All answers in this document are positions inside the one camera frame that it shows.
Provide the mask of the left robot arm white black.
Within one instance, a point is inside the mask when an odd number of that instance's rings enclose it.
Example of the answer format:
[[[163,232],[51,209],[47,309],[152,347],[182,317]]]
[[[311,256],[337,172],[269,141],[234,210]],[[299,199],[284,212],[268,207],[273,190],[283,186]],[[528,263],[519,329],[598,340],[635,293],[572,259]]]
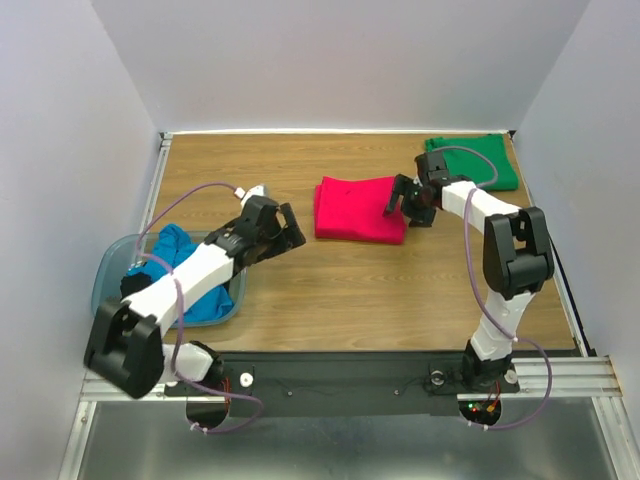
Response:
[[[212,289],[305,242],[290,204],[250,196],[238,217],[210,232],[180,265],[141,291],[98,307],[85,367],[133,399],[163,381],[189,382],[202,394],[215,392],[223,371],[212,350],[194,343],[167,344],[166,333],[182,325],[185,312]]]

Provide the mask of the red t shirt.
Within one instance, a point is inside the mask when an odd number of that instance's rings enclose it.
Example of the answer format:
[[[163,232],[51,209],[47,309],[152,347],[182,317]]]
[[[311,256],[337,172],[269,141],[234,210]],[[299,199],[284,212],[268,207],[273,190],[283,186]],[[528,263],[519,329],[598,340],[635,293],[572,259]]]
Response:
[[[407,225],[398,207],[386,215],[394,178],[348,181],[325,176],[314,190],[318,239],[388,245],[404,242]]]

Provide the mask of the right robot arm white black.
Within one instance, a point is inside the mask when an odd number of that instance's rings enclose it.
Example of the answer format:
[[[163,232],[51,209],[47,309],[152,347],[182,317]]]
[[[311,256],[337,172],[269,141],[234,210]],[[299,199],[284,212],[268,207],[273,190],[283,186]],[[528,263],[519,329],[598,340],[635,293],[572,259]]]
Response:
[[[544,212],[521,208],[486,192],[499,178],[492,166],[488,180],[475,183],[453,175],[439,147],[418,155],[415,177],[396,175],[385,215],[400,211],[412,227],[429,227],[437,211],[460,217],[463,230],[483,236],[482,271],[488,293],[482,296],[477,279],[469,277],[481,309],[478,328],[465,347],[460,378],[472,390],[482,390],[503,378],[511,362],[517,330],[535,295],[554,275],[551,240]]]

